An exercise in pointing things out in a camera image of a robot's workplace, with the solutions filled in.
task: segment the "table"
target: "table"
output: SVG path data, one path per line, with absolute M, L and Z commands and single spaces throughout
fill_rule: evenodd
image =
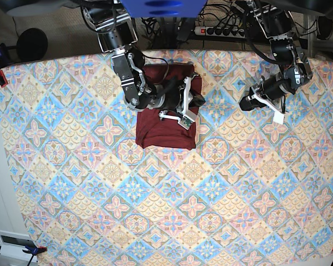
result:
M 277 67 L 253 53 L 147 51 L 203 79 L 196 149 L 137 146 L 111 55 L 4 69 L 8 167 L 39 265 L 280 265 L 333 248 L 333 63 L 287 98 L 283 125 L 242 112 Z

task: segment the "dark red cloth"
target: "dark red cloth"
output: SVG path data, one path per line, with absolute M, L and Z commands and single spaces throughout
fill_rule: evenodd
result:
M 146 65 L 144 67 L 146 76 L 153 83 L 159 82 L 165 73 L 165 65 Z M 178 80 L 182 80 L 190 76 L 194 72 L 194 66 L 189 64 L 173 64 L 170 65 L 169 74 L 166 80 L 177 76 Z M 201 77 L 196 76 L 191 82 L 191 89 L 197 93 L 201 93 Z M 199 108 L 190 108 L 197 114 Z M 159 109 L 145 109 L 137 115 L 136 139 L 137 143 L 142 148 L 148 146 L 160 146 L 180 149 L 194 149 L 196 124 L 193 123 L 189 130 L 184 129 L 178 124 L 178 121 L 172 119 L 160 120 Z

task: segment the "maroon towel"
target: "maroon towel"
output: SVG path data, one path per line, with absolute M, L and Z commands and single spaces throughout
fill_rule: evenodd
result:
M 165 65 L 146 65 L 144 67 L 146 76 L 153 83 L 159 82 L 165 73 Z M 177 76 L 178 80 L 182 80 L 190 76 L 194 72 L 194 66 L 189 64 L 173 64 L 170 65 L 169 74 L 166 80 Z M 196 76 L 191 82 L 191 90 L 201 93 L 201 77 Z M 197 114 L 199 108 L 190 108 L 190 110 Z M 189 130 L 184 129 L 178 124 L 176 120 L 164 119 L 160 120 L 160 110 L 158 109 L 145 109 L 137 115 L 136 139 L 137 143 L 142 148 L 148 146 L 160 146 L 180 149 L 194 149 L 196 124 L 193 123 Z

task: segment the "floral tile pattern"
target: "floral tile pattern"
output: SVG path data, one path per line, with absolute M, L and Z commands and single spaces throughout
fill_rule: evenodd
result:
M 289 96 L 283 125 L 238 101 L 277 67 L 253 53 L 146 52 L 192 63 L 196 149 L 143 150 L 110 54 L 4 69 L 8 167 L 39 265 L 273 266 L 333 248 L 333 63 Z

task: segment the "power strip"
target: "power strip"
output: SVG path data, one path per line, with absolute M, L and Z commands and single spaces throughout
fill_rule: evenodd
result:
M 195 35 L 199 36 L 233 37 L 245 39 L 243 29 L 238 29 L 237 27 L 233 27 L 232 30 L 230 30 L 230 27 L 226 27 L 222 30 L 222 28 L 215 29 L 214 27 L 196 26 L 194 32 Z

